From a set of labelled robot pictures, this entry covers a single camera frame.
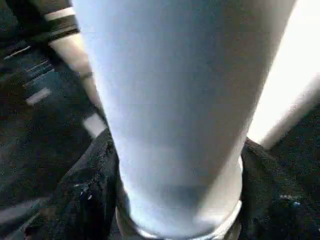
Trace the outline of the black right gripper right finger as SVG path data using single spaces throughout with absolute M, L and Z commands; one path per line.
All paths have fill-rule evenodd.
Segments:
M 241 240 L 318 240 L 320 214 L 267 150 L 247 139 L 243 161 Z

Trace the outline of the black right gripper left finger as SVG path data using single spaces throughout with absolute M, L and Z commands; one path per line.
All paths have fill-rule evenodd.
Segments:
M 116 208 L 119 160 L 105 129 L 63 176 L 25 228 L 27 240 L 106 240 Z

